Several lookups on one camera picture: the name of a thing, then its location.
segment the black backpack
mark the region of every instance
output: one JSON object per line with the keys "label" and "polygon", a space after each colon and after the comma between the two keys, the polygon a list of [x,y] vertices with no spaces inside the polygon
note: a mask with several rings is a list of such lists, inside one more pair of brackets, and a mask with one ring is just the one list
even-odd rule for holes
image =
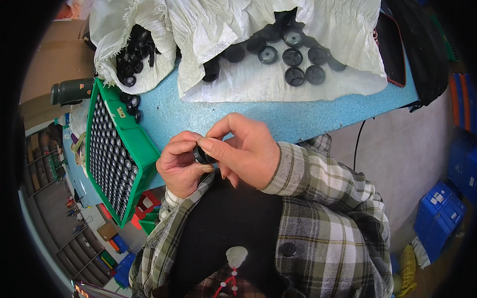
{"label": "black backpack", "polygon": [[415,0],[386,0],[399,25],[419,100],[404,107],[428,106],[447,88],[449,63],[444,40]]}

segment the yellow bag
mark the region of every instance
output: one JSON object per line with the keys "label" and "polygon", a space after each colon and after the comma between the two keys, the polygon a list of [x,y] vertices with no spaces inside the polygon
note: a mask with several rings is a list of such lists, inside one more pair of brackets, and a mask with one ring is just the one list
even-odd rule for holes
{"label": "yellow bag", "polygon": [[414,275],[416,272],[416,257],[413,247],[409,244],[404,248],[404,251],[401,254],[400,265],[401,278],[403,282],[401,286],[401,292],[397,294],[396,297],[402,297],[408,292],[411,293],[417,286],[417,283],[414,282]]}

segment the dark green water bottle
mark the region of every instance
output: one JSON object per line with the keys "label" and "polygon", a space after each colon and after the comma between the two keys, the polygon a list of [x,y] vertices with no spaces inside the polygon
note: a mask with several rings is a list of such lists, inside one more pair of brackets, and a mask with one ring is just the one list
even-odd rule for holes
{"label": "dark green water bottle", "polygon": [[78,104],[91,97],[94,78],[63,81],[52,86],[51,104]]}

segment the worktable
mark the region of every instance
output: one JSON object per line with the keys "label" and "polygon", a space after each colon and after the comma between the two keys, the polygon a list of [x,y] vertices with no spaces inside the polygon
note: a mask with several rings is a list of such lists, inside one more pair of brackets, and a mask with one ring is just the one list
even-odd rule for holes
{"label": "worktable", "polygon": [[[179,132],[190,130],[205,135],[215,122],[231,112],[265,122],[276,141],[297,143],[417,101],[407,56],[405,59],[407,84],[404,88],[389,83],[381,92],[368,96],[350,94],[333,101],[287,103],[186,103],[179,99],[176,66],[158,86],[141,94],[141,125],[159,152]],[[70,145],[71,140],[66,141],[65,148]],[[101,203],[99,196],[92,194],[94,189],[89,179],[77,168],[72,176],[75,184],[81,185],[80,193],[85,192],[89,205]],[[164,181],[156,173],[149,188],[162,185]]]}

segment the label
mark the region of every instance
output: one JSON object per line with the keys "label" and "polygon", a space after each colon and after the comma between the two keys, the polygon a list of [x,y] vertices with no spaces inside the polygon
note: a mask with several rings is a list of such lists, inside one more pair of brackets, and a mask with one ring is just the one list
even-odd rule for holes
{"label": "label", "polygon": [[439,194],[437,197],[436,197],[436,200],[439,201],[439,203],[442,203],[442,201],[444,201],[444,197]]}
{"label": "label", "polygon": [[126,118],[126,114],[124,114],[122,107],[119,107],[116,110],[118,111],[119,117]]}

